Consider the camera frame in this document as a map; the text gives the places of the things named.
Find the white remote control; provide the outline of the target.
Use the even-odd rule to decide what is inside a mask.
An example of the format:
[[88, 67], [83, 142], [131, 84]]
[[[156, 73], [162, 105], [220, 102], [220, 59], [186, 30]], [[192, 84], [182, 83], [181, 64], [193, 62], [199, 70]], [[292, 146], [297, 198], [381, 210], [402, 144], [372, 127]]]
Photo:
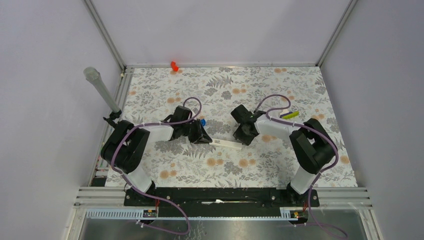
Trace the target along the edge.
[[239, 143], [239, 142], [215, 139], [215, 138], [212, 139], [212, 142], [210, 142], [209, 145], [214, 147], [229, 148], [229, 149], [235, 149], [235, 150], [241, 150], [243, 147], [242, 143]]

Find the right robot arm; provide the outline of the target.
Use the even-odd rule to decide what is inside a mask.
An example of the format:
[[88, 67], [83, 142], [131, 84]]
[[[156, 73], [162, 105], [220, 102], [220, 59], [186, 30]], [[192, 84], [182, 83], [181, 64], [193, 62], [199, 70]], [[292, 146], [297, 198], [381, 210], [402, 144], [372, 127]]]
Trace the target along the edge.
[[234, 110], [231, 115], [239, 124], [233, 136], [246, 146], [258, 135], [290, 141], [299, 163], [286, 193], [287, 201], [293, 206], [299, 206], [307, 199], [306, 192], [319, 177], [323, 167], [338, 156], [337, 147], [316, 119], [311, 118], [299, 124], [272, 118], [263, 111], [238, 113]]

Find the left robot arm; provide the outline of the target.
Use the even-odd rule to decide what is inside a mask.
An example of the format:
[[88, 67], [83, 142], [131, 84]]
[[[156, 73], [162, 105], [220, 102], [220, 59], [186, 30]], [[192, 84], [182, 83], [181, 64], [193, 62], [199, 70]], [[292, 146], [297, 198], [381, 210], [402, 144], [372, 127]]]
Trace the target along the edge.
[[160, 123], [141, 124], [140, 128], [127, 120], [115, 124], [114, 130], [103, 145], [100, 156], [118, 173], [138, 189], [136, 199], [144, 206], [152, 204], [155, 192], [150, 187], [154, 184], [144, 171], [141, 160], [148, 144], [173, 141], [187, 137], [192, 144], [209, 144], [213, 140], [207, 134], [199, 119], [190, 119], [188, 113], [174, 113]]

